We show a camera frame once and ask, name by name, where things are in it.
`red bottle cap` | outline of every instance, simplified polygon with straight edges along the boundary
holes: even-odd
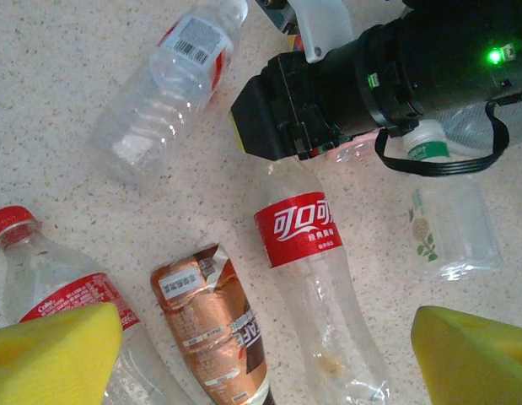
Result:
[[[0,209],[0,233],[12,225],[19,224],[26,221],[34,221],[35,218],[32,213],[19,205],[12,205]]]

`speckled countertop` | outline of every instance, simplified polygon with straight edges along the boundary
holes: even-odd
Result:
[[[312,404],[288,313],[260,239],[244,220],[251,157],[237,151],[227,119],[246,80],[286,50],[285,36],[250,5],[240,53],[207,113],[180,144],[173,170],[140,192],[92,172],[83,142],[101,107],[190,1],[73,3],[0,0],[0,207],[25,205],[50,239],[108,267],[198,404],[210,401],[180,358],[148,275],[199,240],[223,242],[258,312],[277,403]],[[396,0],[352,2],[356,33],[401,9]],[[418,306],[445,305],[522,326],[522,144],[477,177],[504,269],[460,283],[418,281],[397,264],[405,176],[374,156],[344,165],[321,157],[308,165],[331,202],[358,301],[390,366],[394,404],[429,403],[410,341]],[[0,327],[5,271],[0,253]]]

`black strap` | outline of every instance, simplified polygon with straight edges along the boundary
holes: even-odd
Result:
[[[493,128],[493,151],[492,154],[486,157],[447,163],[421,162],[417,160],[390,158],[385,156],[388,130],[384,128],[380,130],[379,136],[375,141],[375,152],[387,167],[390,167],[393,170],[420,176],[440,177],[462,175],[465,173],[476,173],[485,170],[500,158],[509,145],[508,128],[494,115],[496,104],[497,101],[489,101],[486,104],[487,118],[489,118]]]

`yellow sponge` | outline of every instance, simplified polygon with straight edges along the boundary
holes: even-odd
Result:
[[[121,331],[111,303],[0,329],[0,405],[100,405]]]
[[[412,347],[433,405],[522,405],[522,328],[435,306]]]

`brown label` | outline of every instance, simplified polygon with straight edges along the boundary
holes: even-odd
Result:
[[[155,270],[151,284],[186,363],[213,401],[241,404],[267,385],[261,331],[221,246]]]

